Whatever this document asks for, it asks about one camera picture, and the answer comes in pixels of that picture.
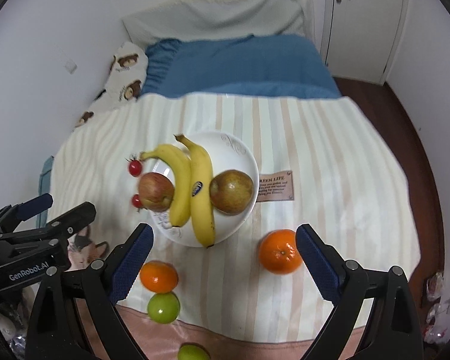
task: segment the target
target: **plate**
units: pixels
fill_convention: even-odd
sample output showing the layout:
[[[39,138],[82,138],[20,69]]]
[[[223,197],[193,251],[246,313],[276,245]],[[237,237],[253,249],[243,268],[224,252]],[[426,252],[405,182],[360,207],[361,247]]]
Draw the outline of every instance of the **plate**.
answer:
[[[257,201],[259,190],[259,173],[257,162],[251,151],[237,137],[220,131],[205,131],[187,136],[188,139],[201,145],[207,150],[211,159],[214,177],[223,171],[236,169],[250,176],[253,181],[253,196],[248,207],[238,215],[226,215],[214,208],[215,244],[234,234],[247,220]],[[180,143],[177,147],[188,152]],[[153,172],[166,176],[174,185],[175,178],[172,169],[163,161],[158,160]],[[155,227],[168,239],[181,245],[202,247],[193,234],[191,219],[183,227],[172,227],[168,222],[168,210],[165,212],[151,212]]]

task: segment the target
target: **dark brown wooden floor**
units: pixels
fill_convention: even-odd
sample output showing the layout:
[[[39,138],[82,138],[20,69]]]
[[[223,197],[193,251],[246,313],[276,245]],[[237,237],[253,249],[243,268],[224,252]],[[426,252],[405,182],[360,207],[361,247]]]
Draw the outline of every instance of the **dark brown wooden floor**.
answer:
[[[407,178],[421,261],[409,278],[420,323],[425,322],[429,303],[421,305],[423,282],[444,266],[443,222],[435,180],[427,156],[407,113],[392,89],[349,79],[335,79],[344,96],[361,108],[383,137]]]

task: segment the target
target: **blue blanket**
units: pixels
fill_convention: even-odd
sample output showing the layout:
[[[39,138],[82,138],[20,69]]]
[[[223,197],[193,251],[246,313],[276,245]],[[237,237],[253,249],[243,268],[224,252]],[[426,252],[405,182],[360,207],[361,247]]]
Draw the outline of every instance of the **blue blanket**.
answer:
[[[194,42],[165,39],[148,47],[146,54],[149,64],[142,95],[341,96],[314,44],[297,35]]]

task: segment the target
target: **orange fruit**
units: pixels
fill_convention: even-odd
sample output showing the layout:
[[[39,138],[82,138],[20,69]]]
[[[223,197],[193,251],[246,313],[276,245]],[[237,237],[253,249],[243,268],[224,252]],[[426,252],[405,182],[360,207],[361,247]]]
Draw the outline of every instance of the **orange fruit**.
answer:
[[[140,281],[148,290],[157,294],[166,294],[179,283],[179,275],[172,264],[150,261],[140,269]]]
[[[295,232],[276,230],[268,234],[259,247],[259,261],[263,268],[277,275],[286,275],[303,264],[296,248]]]

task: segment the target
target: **door frame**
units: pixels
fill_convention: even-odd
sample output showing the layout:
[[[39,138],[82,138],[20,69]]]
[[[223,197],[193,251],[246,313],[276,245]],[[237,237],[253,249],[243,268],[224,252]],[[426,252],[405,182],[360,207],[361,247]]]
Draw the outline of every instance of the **door frame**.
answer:
[[[325,65],[327,65],[328,48],[330,45],[330,34],[332,33],[332,21],[334,18],[334,6],[335,0],[325,0],[325,15],[323,19],[323,34],[322,45],[320,47],[320,56]],[[402,39],[402,33],[405,25],[405,19],[407,17],[408,0],[402,0],[402,10],[400,12],[400,19],[398,21],[397,33],[395,34],[394,43],[391,46],[390,55],[388,56],[387,65],[380,78],[380,84],[383,85],[388,77],[388,73],[394,63],[395,54],[397,52],[398,45]]]

